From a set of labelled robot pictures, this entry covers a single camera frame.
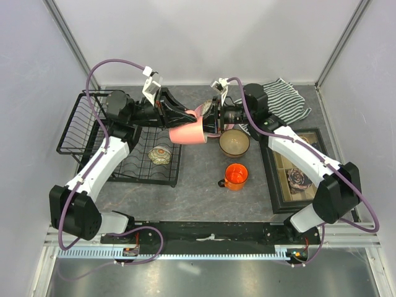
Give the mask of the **speckled grey plate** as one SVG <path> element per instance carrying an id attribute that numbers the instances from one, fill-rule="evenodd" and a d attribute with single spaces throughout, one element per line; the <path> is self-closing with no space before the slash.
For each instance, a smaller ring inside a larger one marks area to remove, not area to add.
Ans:
<path id="1" fill-rule="evenodd" d="M 207 100 L 205 101 L 202 106 L 201 106 L 201 110 L 200 110 L 200 114 L 202 116 L 205 116 L 211 109 L 212 106 L 212 101 L 211 100 Z"/>

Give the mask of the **pink plate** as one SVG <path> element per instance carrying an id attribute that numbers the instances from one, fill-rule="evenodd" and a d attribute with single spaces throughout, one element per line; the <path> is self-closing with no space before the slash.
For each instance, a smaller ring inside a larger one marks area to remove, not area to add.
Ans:
<path id="1" fill-rule="evenodd" d="M 196 113 L 196 115 L 198 116 L 202 116 L 202 107 L 203 105 L 199 105 L 194 111 Z M 209 138 L 218 138 L 221 136 L 221 134 L 212 134 L 212 133 L 208 133 L 206 132 L 205 135 Z"/>

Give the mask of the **brown bowl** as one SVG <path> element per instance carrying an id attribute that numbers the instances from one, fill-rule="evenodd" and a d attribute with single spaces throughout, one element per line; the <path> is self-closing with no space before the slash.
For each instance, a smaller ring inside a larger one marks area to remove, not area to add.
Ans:
<path id="1" fill-rule="evenodd" d="M 238 129 L 230 129 L 219 138 L 221 151 L 230 158 L 242 157 L 250 148 L 250 139 L 246 133 Z"/>

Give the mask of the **pink mug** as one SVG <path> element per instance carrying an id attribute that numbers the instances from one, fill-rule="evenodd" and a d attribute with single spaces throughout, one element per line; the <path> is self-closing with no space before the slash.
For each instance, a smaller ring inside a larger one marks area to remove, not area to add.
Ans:
<path id="1" fill-rule="evenodd" d="M 170 140 L 174 144 L 181 145 L 206 144 L 207 136 L 204 132 L 203 117 L 198 116 L 193 110 L 187 110 L 186 113 L 194 116 L 197 121 L 169 129 Z"/>

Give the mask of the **patterned small bowl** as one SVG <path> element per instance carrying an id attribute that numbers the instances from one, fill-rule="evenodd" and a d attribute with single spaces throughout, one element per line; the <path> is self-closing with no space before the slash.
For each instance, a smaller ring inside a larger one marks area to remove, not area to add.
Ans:
<path id="1" fill-rule="evenodd" d="M 171 152 L 162 146 L 156 146 L 148 153 L 149 159 L 155 165 L 167 165 L 171 161 Z"/>

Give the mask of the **orange mug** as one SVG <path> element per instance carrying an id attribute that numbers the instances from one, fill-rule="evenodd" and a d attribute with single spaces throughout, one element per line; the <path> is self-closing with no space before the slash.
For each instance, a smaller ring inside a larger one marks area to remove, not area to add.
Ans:
<path id="1" fill-rule="evenodd" d="M 240 164 L 230 164 L 225 170 L 225 177 L 218 182 L 219 187 L 225 187 L 231 191 L 241 190 L 248 180 L 248 169 Z"/>

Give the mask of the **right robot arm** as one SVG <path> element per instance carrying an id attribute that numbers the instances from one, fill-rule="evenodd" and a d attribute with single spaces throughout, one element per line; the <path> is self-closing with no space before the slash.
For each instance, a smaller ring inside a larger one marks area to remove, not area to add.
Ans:
<path id="1" fill-rule="evenodd" d="M 211 87 L 219 93 L 204 112 L 205 128 L 225 134 L 229 124 L 245 124 L 261 145 L 277 152 L 299 168 L 317 188 L 313 202 L 284 222 L 284 238 L 298 243 L 306 232 L 323 223 L 333 224 L 362 202 L 358 168 L 343 165 L 304 141 L 290 126 L 269 110 L 268 96 L 259 84 L 240 88 L 242 102 L 225 103 L 229 79 L 218 79 Z"/>

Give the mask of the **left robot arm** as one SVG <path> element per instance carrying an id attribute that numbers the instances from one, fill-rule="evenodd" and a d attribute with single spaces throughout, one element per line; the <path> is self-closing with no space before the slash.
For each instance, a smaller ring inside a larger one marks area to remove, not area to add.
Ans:
<path id="1" fill-rule="evenodd" d="M 136 147 L 143 127 L 169 130 L 176 144 L 204 143 L 203 118 L 175 100 L 167 88 L 159 89 L 151 100 L 135 101 L 126 92 L 107 95 L 105 118 L 93 110 L 104 139 L 88 163 L 65 186 L 55 185 L 49 192 L 51 224 L 58 230 L 58 243 L 64 233 L 76 240 L 89 241 L 97 234 L 109 233 L 122 243 L 130 243 L 136 229 L 122 213 L 101 213 L 96 199 L 116 167 Z"/>

